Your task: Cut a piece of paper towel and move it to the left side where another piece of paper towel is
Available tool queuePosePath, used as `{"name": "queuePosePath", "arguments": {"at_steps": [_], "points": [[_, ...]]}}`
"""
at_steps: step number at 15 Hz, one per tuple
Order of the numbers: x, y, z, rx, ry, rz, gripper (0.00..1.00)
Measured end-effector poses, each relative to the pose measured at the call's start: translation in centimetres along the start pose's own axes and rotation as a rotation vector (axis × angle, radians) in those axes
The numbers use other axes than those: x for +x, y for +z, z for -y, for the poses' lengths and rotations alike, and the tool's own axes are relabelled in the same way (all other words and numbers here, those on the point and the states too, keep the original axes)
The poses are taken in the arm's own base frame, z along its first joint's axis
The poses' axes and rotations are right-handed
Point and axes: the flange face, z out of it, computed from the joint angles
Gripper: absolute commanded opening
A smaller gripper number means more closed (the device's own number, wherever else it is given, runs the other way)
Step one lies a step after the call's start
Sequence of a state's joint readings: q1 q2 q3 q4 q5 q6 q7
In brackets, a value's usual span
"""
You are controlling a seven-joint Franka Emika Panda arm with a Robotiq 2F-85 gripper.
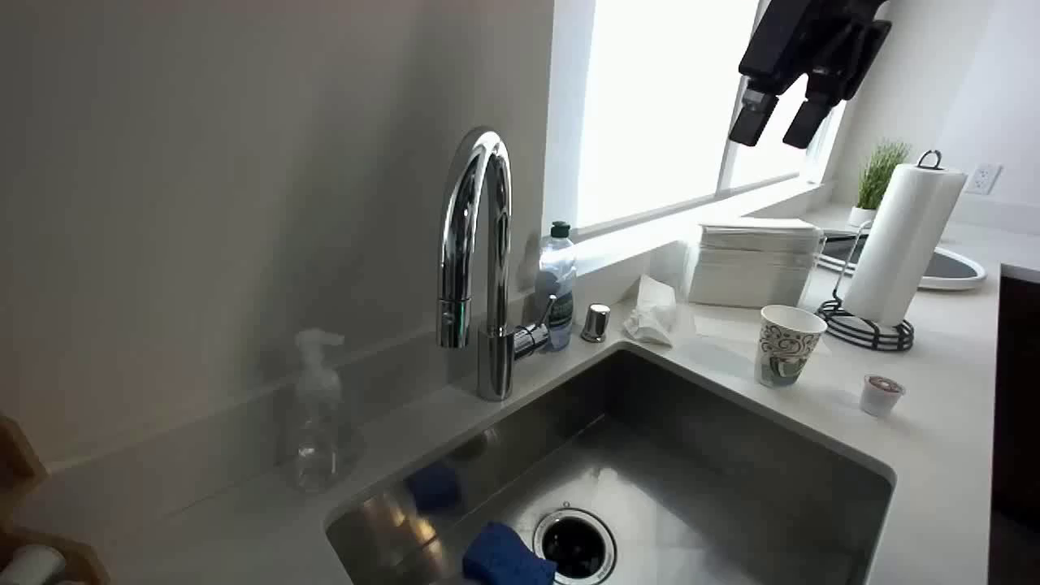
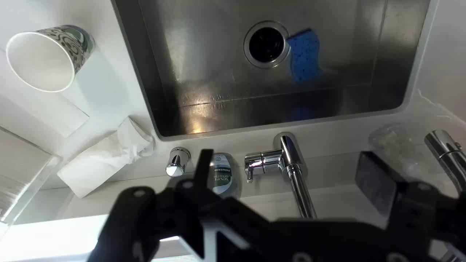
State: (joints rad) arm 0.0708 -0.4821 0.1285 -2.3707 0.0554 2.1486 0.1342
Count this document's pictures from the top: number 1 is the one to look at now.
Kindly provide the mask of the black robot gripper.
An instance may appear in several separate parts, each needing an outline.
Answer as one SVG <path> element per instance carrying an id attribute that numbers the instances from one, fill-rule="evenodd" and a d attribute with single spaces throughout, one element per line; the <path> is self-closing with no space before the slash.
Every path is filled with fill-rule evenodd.
<path id="1" fill-rule="evenodd" d="M 881 20 L 885 0 L 767 0 L 750 42 L 739 61 L 739 73 L 750 83 L 740 93 L 739 118 L 729 131 L 732 143 L 755 148 L 767 131 L 767 119 L 799 76 L 808 77 L 808 90 L 791 119 L 783 143 L 807 150 L 836 100 L 847 100 L 893 22 Z"/>

